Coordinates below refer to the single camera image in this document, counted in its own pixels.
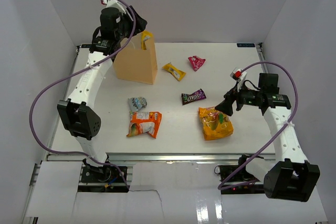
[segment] orange snack bag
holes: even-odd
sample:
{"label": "orange snack bag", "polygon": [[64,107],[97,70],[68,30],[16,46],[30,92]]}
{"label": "orange snack bag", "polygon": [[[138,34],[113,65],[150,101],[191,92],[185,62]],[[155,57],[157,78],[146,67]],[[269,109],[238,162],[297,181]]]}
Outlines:
{"label": "orange snack bag", "polygon": [[128,137],[148,133],[156,138],[161,123],[162,114],[159,112],[133,112]]}
{"label": "orange snack bag", "polygon": [[198,114],[205,140],[215,140],[233,134],[233,126],[228,115],[215,110],[215,107],[198,108]]}

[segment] white table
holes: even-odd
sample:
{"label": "white table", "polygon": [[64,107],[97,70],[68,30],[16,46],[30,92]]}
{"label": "white table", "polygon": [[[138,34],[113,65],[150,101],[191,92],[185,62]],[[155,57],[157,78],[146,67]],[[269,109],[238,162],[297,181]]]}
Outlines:
{"label": "white table", "polygon": [[[198,120],[198,107],[216,106],[235,81],[229,74],[234,68],[243,68],[259,61],[256,48],[238,48],[236,44],[213,43],[157,43],[158,73],[154,85],[119,80],[111,68],[106,74],[96,98],[95,112],[101,117],[102,127],[97,138],[107,153],[159,153],[159,154],[234,154],[254,153],[269,139],[268,126],[257,107],[244,106],[231,117],[232,136],[205,141]],[[81,49],[75,71],[87,61],[88,49]],[[189,56],[205,58],[204,65],[195,72]],[[178,82],[162,66],[171,62],[187,72]],[[258,83],[261,65],[248,70],[248,79]],[[69,92],[79,77],[70,82]],[[207,99],[182,106],[181,93],[193,93],[202,88]],[[147,134],[126,137],[129,127],[127,99],[144,96],[148,106],[143,111],[159,111],[162,122],[156,139]],[[81,151],[79,143],[59,121],[52,148],[59,151]],[[264,153],[274,153],[271,145]]]}

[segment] cardboard box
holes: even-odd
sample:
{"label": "cardboard box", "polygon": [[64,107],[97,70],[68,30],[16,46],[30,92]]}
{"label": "cardboard box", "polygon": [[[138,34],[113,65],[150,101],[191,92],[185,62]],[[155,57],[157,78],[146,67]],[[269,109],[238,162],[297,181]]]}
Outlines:
{"label": "cardboard box", "polygon": [[154,84],[158,73],[154,37],[146,42],[147,50],[141,49],[141,34],[117,54],[113,68],[118,79]]}

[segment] robotic arm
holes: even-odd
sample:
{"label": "robotic arm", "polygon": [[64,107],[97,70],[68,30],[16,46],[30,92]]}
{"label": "robotic arm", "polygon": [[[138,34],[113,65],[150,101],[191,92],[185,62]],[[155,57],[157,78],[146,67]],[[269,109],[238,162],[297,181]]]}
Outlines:
{"label": "robotic arm", "polygon": [[[236,85],[224,95],[224,101],[215,107],[229,116],[233,115],[232,104],[236,101],[237,111],[243,105],[258,106],[261,109],[271,135],[274,136],[291,115],[291,105],[286,95],[279,94],[278,75],[261,73],[257,90],[246,87],[246,73],[235,70],[231,77]],[[273,142],[276,164],[272,167],[262,158],[254,158],[246,165],[246,171],[264,182],[268,198],[308,201],[320,171],[317,165],[308,162],[303,153],[294,126],[289,126]],[[240,163],[248,157],[243,155]]]}
{"label": "robotic arm", "polygon": [[[128,9],[124,9],[116,0],[102,0],[102,4],[106,7],[101,11],[101,26],[93,33],[86,62],[86,67],[90,68],[92,64],[117,51],[121,41],[130,37],[133,28],[133,18]],[[133,34],[136,35],[145,30],[147,21],[142,19],[132,6],[130,8],[136,17]],[[57,105],[64,128],[76,138],[85,153],[102,163],[108,160],[108,156],[96,139],[101,120],[93,108],[97,92],[113,61],[114,59],[106,60],[86,71],[68,99],[60,100]],[[100,166],[89,158],[84,159],[83,162],[98,179],[104,179],[108,175],[108,167]]]}

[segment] gray wall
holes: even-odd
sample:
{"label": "gray wall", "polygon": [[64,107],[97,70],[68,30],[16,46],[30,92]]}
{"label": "gray wall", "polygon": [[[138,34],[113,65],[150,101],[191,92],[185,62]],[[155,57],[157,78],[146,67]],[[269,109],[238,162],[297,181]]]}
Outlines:
{"label": "gray wall", "polygon": [[[320,167],[318,191],[330,223],[336,223],[335,18],[336,0],[287,0],[265,40],[266,59],[285,66],[298,86],[294,122],[302,149]],[[283,73],[280,83],[293,97]]]}
{"label": "gray wall", "polygon": [[[43,153],[29,130],[29,107],[42,88],[69,73],[75,47],[50,0],[0,0],[0,6],[0,222],[16,224]],[[53,88],[37,104],[44,143],[63,90]]]}
{"label": "gray wall", "polygon": [[[157,41],[262,42],[285,0],[126,0]],[[99,0],[51,0],[76,44],[99,26]]]}

